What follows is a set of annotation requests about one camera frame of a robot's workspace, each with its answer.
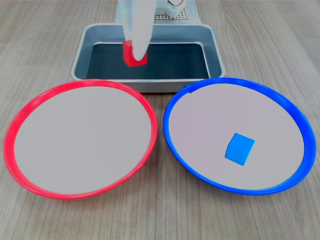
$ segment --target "red rim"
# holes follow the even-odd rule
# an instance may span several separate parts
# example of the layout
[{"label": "red rim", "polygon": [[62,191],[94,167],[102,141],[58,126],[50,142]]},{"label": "red rim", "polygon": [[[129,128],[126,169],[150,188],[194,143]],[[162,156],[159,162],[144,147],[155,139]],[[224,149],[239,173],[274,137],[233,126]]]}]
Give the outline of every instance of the red rim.
[{"label": "red rim", "polygon": [[[140,162],[137,164],[137,166],[127,175],[125,175],[123,178],[118,180],[117,182],[106,186],[102,189],[87,192],[87,193],[80,193],[80,194],[60,194],[52,191],[45,190],[41,187],[38,187],[37,185],[33,184],[31,181],[29,181],[23,173],[20,171],[18,164],[16,162],[15,158],[15,141],[18,134],[18,131],[20,127],[22,126],[23,122],[27,119],[27,117],[42,103],[49,100],[50,98],[64,93],[66,91],[78,89],[78,88],[85,88],[85,87],[108,87],[108,88],[114,88],[121,90],[123,92],[126,92],[130,94],[131,96],[135,97],[145,108],[151,122],[151,137],[149,145],[140,160]],[[139,171],[142,166],[146,163],[148,158],[150,157],[152,151],[155,148],[155,144],[158,137],[158,122],[156,118],[155,111],[153,110],[150,103],[147,101],[147,99],[142,96],[138,91],[132,89],[131,87],[124,85],[122,83],[118,82],[112,82],[107,80],[99,80],[99,79],[88,79],[88,80],[80,80],[80,81],[73,81],[68,82],[59,86],[56,86],[50,90],[45,91],[41,95],[34,98],[32,101],[30,101],[20,112],[14,117],[11,125],[9,126],[7,133],[4,138],[4,145],[3,145],[3,156],[4,156],[4,162],[12,175],[12,177],[25,189],[29,190],[30,192],[33,192],[37,195],[47,197],[47,198],[53,198],[53,199],[82,199],[87,197],[96,196],[98,194],[104,193],[106,191],[109,191],[122,183],[124,183],[126,180],[131,178],[137,171]]]}]

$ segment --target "white grid panel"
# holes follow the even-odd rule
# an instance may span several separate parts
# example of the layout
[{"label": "white grid panel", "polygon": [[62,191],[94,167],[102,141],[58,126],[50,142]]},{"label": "white grid panel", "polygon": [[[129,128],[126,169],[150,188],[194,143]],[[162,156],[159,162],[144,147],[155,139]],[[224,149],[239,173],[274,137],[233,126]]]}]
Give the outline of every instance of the white grid panel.
[{"label": "white grid panel", "polygon": [[190,15],[187,7],[185,7],[176,18],[171,18],[168,15],[155,15],[154,20],[189,20]]}]

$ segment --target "red cube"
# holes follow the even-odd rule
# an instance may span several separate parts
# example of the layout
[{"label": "red cube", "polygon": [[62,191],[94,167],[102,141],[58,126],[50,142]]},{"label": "red cube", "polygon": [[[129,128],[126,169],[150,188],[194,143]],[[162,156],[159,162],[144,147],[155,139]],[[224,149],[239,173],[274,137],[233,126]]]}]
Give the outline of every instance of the red cube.
[{"label": "red cube", "polygon": [[148,52],[145,53],[144,57],[137,61],[134,58],[133,50],[132,50],[132,41],[124,41],[123,42],[123,59],[124,62],[128,65],[128,67],[137,67],[147,64]]}]

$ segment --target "wood grain surface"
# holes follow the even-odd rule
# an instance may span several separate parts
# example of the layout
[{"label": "wood grain surface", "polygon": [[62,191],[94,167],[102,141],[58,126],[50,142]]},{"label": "wood grain surface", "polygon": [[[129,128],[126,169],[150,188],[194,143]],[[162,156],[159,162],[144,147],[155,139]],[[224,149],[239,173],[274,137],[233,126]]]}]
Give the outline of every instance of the wood grain surface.
[{"label": "wood grain surface", "polygon": [[[210,25],[226,77],[286,96],[320,143],[320,2],[197,1]],[[18,111],[72,81],[84,27],[112,23],[116,1],[0,1],[0,147]],[[147,94],[159,137],[147,164],[121,186],[81,200],[28,192],[0,155],[1,240],[319,240],[319,150],[310,174],[273,195],[237,195],[183,168],[167,146],[162,119],[173,95]]]}]

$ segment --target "cube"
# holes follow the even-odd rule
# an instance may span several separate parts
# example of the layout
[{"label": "cube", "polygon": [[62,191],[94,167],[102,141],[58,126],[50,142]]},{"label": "cube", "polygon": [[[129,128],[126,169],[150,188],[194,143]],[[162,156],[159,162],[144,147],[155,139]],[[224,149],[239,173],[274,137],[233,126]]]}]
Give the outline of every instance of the cube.
[{"label": "cube", "polygon": [[146,52],[144,57],[137,61],[134,58],[132,41],[124,41],[123,42],[123,60],[128,67],[137,67],[147,64],[148,53]]},{"label": "cube", "polygon": [[235,133],[226,148],[225,158],[244,166],[254,144],[255,140]]}]

